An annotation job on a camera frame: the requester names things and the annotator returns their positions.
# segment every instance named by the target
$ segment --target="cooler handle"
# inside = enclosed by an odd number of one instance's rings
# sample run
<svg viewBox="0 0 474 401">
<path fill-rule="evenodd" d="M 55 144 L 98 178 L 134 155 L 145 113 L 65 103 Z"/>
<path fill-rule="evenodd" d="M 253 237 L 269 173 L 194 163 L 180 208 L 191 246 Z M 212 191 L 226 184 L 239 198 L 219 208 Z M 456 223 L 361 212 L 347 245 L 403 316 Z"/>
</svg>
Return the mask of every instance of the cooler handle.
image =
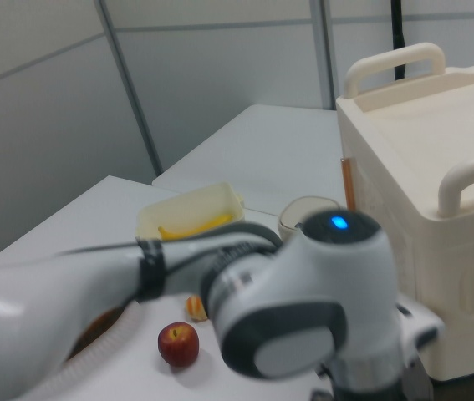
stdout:
<svg viewBox="0 0 474 401">
<path fill-rule="evenodd" d="M 445 54 L 433 43 L 418 43 L 390 52 L 376 54 L 356 61 L 349 68 L 344 79 L 344 97 L 352 99 L 359 94 L 358 84 L 363 78 L 396 66 L 414 63 L 415 61 L 431 60 L 431 72 L 434 75 L 445 73 Z"/>
<path fill-rule="evenodd" d="M 441 217 L 453 217 L 460 210 L 461 192 L 474 184 L 474 159 L 452 167 L 439 185 L 438 212 Z"/>
</svg>

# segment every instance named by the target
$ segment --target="black cable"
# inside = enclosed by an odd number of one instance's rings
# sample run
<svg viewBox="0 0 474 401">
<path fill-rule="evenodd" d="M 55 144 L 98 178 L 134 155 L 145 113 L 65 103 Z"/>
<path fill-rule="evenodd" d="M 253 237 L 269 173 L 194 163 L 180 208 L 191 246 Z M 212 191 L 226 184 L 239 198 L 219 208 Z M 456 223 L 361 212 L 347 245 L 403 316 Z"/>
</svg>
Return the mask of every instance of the black cable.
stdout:
<svg viewBox="0 0 474 401">
<path fill-rule="evenodd" d="M 75 253 L 94 252 L 94 251 L 108 251 L 110 249 L 128 248 L 131 246 L 138 246 L 138 242 L 126 242 L 121 244 L 110 244 L 100 246 L 87 246 L 85 248 L 77 248 L 69 251 L 59 252 L 58 255 L 71 255 Z"/>
<path fill-rule="evenodd" d="M 390 17 L 393 25 L 393 49 L 404 48 L 402 31 L 402 0 L 390 0 Z M 395 67 L 395 80 L 405 77 L 405 64 Z"/>
<path fill-rule="evenodd" d="M 199 261 L 200 259 L 202 259 L 205 256 L 212 255 L 212 254 L 215 254 L 215 253 L 219 253 L 221 255 L 223 253 L 226 253 L 229 249 L 232 249 L 232 248 L 233 248 L 233 246 L 223 246 L 221 248 L 212 248 L 212 249 L 207 249 L 206 251 L 198 252 L 197 254 L 194 254 L 194 255 L 190 256 L 189 258 L 180 261 L 179 263 L 174 265 L 171 269 L 168 269 L 166 271 L 166 276 L 167 277 L 170 276 L 171 274 L 179 271 L 180 269 L 182 269 L 183 267 L 185 267 L 189 263 L 193 263 L 194 261 Z"/>
</svg>

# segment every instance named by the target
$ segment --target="red apple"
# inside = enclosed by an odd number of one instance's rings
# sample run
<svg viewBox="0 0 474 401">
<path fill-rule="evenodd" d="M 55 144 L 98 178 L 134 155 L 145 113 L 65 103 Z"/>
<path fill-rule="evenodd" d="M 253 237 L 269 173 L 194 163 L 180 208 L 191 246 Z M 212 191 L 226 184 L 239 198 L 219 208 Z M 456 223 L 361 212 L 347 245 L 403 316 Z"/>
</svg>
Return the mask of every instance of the red apple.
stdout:
<svg viewBox="0 0 474 401">
<path fill-rule="evenodd" d="M 159 333 L 158 343 L 162 358 L 176 368 L 192 365 L 200 352 L 196 330 L 184 322 L 164 327 Z"/>
</svg>

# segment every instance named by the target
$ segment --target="white table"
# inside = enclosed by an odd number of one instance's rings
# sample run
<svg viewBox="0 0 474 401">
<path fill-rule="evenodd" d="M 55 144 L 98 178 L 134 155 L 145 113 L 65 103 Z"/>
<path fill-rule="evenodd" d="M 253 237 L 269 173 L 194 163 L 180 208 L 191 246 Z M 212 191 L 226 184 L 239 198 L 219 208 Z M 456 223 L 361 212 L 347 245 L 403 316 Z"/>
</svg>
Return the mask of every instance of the white table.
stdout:
<svg viewBox="0 0 474 401">
<path fill-rule="evenodd" d="M 228 181 L 248 209 L 278 216 L 300 196 L 345 205 L 337 114 L 254 105 L 153 181 L 187 192 Z"/>
<path fill-rule="evenodd" d="M 133 241 L 137 212 L 146 205 L 174 195 L 167 190 L 108 177 L 2 251 L 0 264 L 26 261 L 77 247 Z M 274 230 L 277 224 L 275 216 L 256 211 L 246 211 L 246 218 Z M 201 351 L 195 364 L 173 373 L 161 360 L 156 340 L 165 325 L 185 319 L 185 299 L 186 295 L 183 295 L 163 297 L 141 305 L 132 304 L 125 314 L 134 312 L 135 331 L 124 335 L 119 320 L 83 351 L 92 348 L 94 352 L 86 358 L 81 353 L 81 358 L 74 358 L 70 367 L 82 372 L 88 364 L 94 366 L 94 370 L 79 373 L 82 380 L 72 379 L 69 375 L 59 376 L 59 380 L 52 383 L 60 390 L 50 399 L 304 401 L 312 388 L 326 385 L 314 373 L 275 383 L 237 375 L 223 363 L 209 322 L 196 325 Z M 106 338 L 112 341 L 105 343 Z M 126 341 L 116 345 L 124 338 Z M 112 348 L 112 352 L 105 353 L 106 348 Z M 22 399 L 43 401 L 34 394 L 32 398 L 29 395 Z"/>
</svg>

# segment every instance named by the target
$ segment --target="plastic container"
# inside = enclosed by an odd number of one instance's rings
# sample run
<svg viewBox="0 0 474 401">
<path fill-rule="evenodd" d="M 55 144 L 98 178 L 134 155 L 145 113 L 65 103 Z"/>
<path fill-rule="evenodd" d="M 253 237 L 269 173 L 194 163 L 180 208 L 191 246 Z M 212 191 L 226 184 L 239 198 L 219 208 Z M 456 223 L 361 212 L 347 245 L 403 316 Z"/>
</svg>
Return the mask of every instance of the plastic container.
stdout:
<svg viewBox="0 0 474 401">
<path fill-rule="evenodd" d="M 231 220 L 223 218 L 222 224 L 241 221 L 244 219 L 242 203 L 242 198 L 227 182 L 177 195 L 147 206 L 138 213 L 136 237 L 167 240 L 161 231 L 176 237 L 187 236 L 187 233 L 208 229 L 202 227 L 221 225 L 218 224 L 220 221 L 216 222 L 221 216 L 232 217 Z"/>
<path fill-rule="evenodd" d="M 279 236 L 283 242 L 288 241 L 298 231 L 299 225 L 313 213 L 329 209 L 340 209 L 336 201 L 321 196 L 303 196 L 283 209 L 278 218 Z"/>
<path fill-rule="evenodd" d="M 358 90 L 366 76 L 427 59 L 431 74 Z M 337 110 L 347 195 L 389 234 L 400 290 L 446 324 L 423 352 L 426 371 L 436 380 L 472 374 L 474 67 L 446 68 L 441 49 L 421 43 L 355 63 L 344 92 Z"/>
</svg>

